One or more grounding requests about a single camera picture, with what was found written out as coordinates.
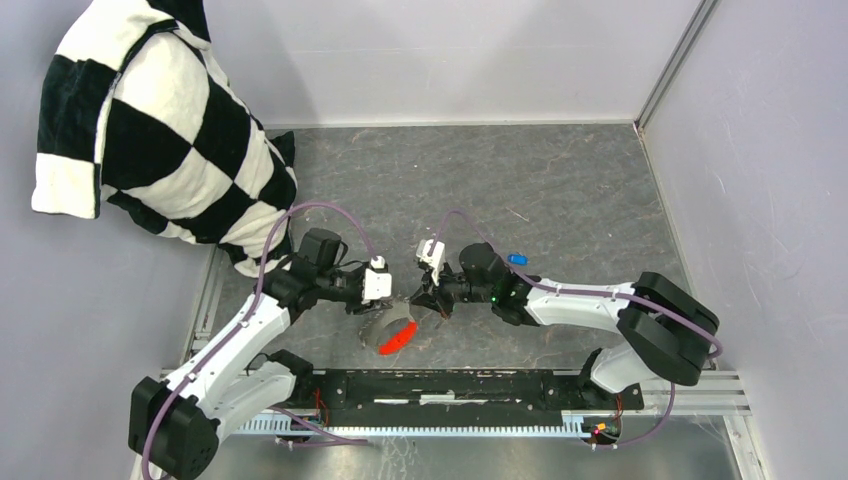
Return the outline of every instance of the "blue object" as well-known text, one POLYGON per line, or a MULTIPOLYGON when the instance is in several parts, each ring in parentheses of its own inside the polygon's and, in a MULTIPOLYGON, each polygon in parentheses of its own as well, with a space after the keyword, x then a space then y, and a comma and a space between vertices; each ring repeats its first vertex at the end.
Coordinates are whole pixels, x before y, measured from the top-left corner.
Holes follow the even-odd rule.
POLYGON ((519 265, 522 267, 527 265, 527 257, 519 253, 510 253, 506 256, 506 259, 513 265, 519 265))

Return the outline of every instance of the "gray wall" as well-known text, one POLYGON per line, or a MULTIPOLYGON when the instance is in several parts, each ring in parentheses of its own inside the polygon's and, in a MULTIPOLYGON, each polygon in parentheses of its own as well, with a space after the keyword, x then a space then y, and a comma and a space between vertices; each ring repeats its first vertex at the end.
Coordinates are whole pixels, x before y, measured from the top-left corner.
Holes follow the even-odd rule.
POLYGON ((722 2, 648 151, 775 478, 844 478, 848 3, 722 2))
POLYGON ((266 124, 632 120, 698 0, 207 0, 266 124))
POLYGON ((16 2, 0 28, 0 476, 129 478, 129 395, 174 365, 208 250, 30 211, 41 80, 85 0, 16 2))

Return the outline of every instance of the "floor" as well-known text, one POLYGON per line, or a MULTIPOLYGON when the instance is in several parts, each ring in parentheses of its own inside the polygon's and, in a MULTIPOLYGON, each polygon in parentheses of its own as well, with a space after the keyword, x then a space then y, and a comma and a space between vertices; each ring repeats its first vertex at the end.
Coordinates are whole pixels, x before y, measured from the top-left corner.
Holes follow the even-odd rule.
MULTIPOLYGON (((450 208, 462 207, 501 248, 529 257, 528 273, 568 283, 610 284, 656 271, 685 285, 667 218, 641 145, 629 125, 397 127, 295 132, 298 201, 336 203, 358 217, 389 262, 395 292, 411 295, 422 272, 415 248, 450 208)), ((292 223, 339 232, 349 259, 365 259, 347 221, 307 210, 292 223)), ((448 259, 478 241, 453 220, 448 259)), ((222 327, 253 281, 228 268, 215 324, 222 327)), ((316 367, 579 368, 620 337, 580 328, 514 327, 483 305, 459 305, 442 320, 412 311, 418 334, 380 356, 359 340, 363 317, 318 305, 266 351, 287 348, 316 367)))

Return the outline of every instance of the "black and white robotic arm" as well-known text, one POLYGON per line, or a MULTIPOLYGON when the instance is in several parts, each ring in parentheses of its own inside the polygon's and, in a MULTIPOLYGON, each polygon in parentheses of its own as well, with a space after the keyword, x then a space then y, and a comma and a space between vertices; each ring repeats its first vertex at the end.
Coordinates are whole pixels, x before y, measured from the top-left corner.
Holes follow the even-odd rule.
POLYGON ((282 363, 267 361, 249 377, 239 378, 239 374, 318 300, 342 302, 347 313, 362 314, 381 308, 383 299, 391 295, 392 277, 385 260, 378 257, 361 262, 354 270, 342 270, 336 265, 341 244, 333 232, 307 232, 286 267, 265 276, 250 318, 245 315, 257 293, 251 294, 224 329, 188 362, 162 381, 142 380, 132 393, 130 447, 143 452, 154 416, 186 378, 189 383, 163 418, 150 454, 153 463, 180 479, 196 478, 233 431, 288 399, 297 377, 282 363), (196 371, 202 359, 207 359, 206 363, 196 371))
POLYGON ((695 385, 706 364, 711 343, 703 335, 632 299, 665 307, 710 335, 719 321, 671 281, 645 272, 638 281, 618 285, 576 285, 540 277, 527 282, 515 274, 488 243, 465 247, 460 272, 445 262, 445 246, 420 243, 416 257, 425 274, 410 299, 448 316, 456 303, 488 303, 513 325, 574 325, 621 334, 625 342, 598 349, 583 367, 587 402, 596 395, 616 394, 630 385, 660 377, 679 385, 695 385))

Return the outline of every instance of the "checkered blanket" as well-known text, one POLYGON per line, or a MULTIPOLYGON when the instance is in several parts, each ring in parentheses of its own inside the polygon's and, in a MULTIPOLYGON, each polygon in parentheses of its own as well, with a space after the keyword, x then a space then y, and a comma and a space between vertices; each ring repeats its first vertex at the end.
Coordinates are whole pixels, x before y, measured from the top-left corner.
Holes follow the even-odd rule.
MULTIPOLYGON (((256 276, 294 202, 294 153, 293 134, 269 140, 230 89, 200 0, 94 0, 44 79, 32 208, 93 219, 106 200, 256 276)), ((269 268, 288 234, 273 247, 269 268)))

